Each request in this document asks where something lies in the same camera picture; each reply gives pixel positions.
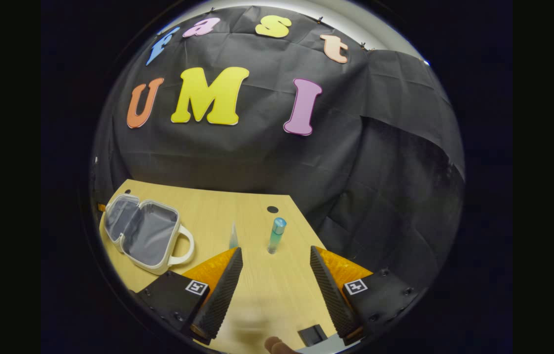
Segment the black cloth backdrop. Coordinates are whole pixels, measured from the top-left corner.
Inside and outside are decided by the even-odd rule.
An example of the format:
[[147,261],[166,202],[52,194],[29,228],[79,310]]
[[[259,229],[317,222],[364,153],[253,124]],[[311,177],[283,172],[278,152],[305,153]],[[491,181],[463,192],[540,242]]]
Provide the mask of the black cloth backdrop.
[[[292,21],[286,37],[255,33],[270,14]],[[211,17],[221,19],[211,33],[182,37]],[[108,203],[127,178],[288,194],[330,251],[373,271],[389,267],[417,289],[427,287],[452,246],[464,190],[456,117],[431,68],[400,52],[363,50],[337,29],[274,7],[217,9],[178,26],[146,66],[151,47],[165,35],[153,34],[108,96],[94,145],[95,201]],[[348,45],[347,63],[324,54],[320,34]],[[171,123],[181,72],[202,67],[211,85],[232,66],[250,71],[239,89],[237,125],[196,122],[193,115],[188,123]],[[133,88],[161,77],[148,121],[130,129]],[[306,137],[283,130],[295,78],[322,87],[313,133]]]

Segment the open case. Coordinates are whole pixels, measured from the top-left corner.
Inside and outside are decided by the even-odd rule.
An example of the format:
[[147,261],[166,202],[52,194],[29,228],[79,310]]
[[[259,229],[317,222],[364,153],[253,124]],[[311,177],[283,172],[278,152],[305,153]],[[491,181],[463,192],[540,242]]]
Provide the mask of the open case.
[[[106,208],[104,228],[119,252],[157,275],[186,262],[194,253],[194,236],[180,224],[178,210],[152,199],[140,203],[134,195],[118,195]],[[173,257],[179,234],[189,239],[189,251]]]

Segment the foam letter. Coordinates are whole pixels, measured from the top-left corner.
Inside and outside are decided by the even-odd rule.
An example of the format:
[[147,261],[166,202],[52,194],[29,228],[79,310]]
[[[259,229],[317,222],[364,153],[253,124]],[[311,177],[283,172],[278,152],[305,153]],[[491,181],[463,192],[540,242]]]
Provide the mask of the foam letter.
[[290,120],[283,125],[283,130],[291,134],[310,135],[312,127],[310,119],[312,117],[312,108],[316,96],[322,93],[318,84],[306,79],[294,79],[296,87],[296,98],[294,99],[294,108]]
[[213,124],[235,125],[239,118],[235,114],[235,105],[241,81],[248,78],[248,70],[243,67],[227,67],[222,70],[211,86],[207,86],[202,67],[192,67],[185,70],[180,77],[183,86],[180,88],[176,112],[172,114],[173,123],[186,123],[189,121],[187,105],[191,101],[194,119],[201,121],[205,112],[211,105],[211,113],[207,115],[207,121]]
[[220,18],[213,17],[202,20],[183,33],[184,37],[201,36],[207,34],[213,30],[216,23],[220,22]]
[[176,29],[173,29],[170,33],[166,34],[163,38],[158,40],[158,42],[155,43],[155,45],[152,46],[152,52],[150,52],[150,58],[146,62],[146,65],[148,65],[152,61],[152,59],[156,58],[159,54],[161,54],[161,52],[163,51],[163,47],[167,44],[167,42],[170,41],[170,39],[172,38],[172,35],[179,29],[180,27],[176,27]]
[[347,57],[344,57],[340,54],[340,48],[347,50],[349,47],[347,47],[346,44],[340,42],[340,38],[336,36],[330,36],[328,34],[321,34],[321,39],[324,39],[324,53],[327,54],[327,56],[339,63],[346,63]]
[[148,85],[150,91],[148,92],[146,105],[140,115],[137,115],[137,103],[139,102],[139,98],[142,96],[142,91],[146,88],[146,85],[141,84],[138,87],[135,87],[133,90],[133,97],[130,99],[130,105],[128,105],[128,115],[126,116],[126,123],[128,123],[129,128],[139,128],[148,120],[150,112],[152,112],[152,104],[154,103],[155,96],[157,95],[157,89],[161,83],[163,83],[163,78],[150,81]]
[[255,32],[275,38],[287,36],[290,32],[288,27],[292,26],[292,22],[288,18],[275,16],[274,14],[264,16],[260,22],[262,24],[255,27]]

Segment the letter m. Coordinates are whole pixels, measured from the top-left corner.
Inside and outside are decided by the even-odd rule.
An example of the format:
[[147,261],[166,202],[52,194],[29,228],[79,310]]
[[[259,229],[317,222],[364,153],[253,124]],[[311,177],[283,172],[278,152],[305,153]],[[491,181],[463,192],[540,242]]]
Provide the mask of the letter m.
[[202,67],[192,67],[185,70],[180,77],[183,86],[180,88],[176,112],[172,114],[173,123],[187,123],[189,112],[187,107],[192,104],[196,121],[201,121],[212,101],[213,108],[207,115],[207,121],[213,124],[237,124],[239,117],[235,114],[235,106],[239,87],[243,79],[248,78],[248,70],[243,67],[227,67],[222,70],[211,86],[207,85]]

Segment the finger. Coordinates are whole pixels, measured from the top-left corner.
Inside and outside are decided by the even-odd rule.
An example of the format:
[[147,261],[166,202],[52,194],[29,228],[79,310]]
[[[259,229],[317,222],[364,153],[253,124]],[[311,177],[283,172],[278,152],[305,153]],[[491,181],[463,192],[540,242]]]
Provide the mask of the finger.
[[283,343],[283,341],[280,341],[279,343],[275,343],[275,345],[272,346],[271,354],[297,354],[297,352],[290,349],[290,347]]
[[268,337],[268,339],[263,343],[263,347],[270,353],[272,346],[279,343],[281,340],[277,337]]

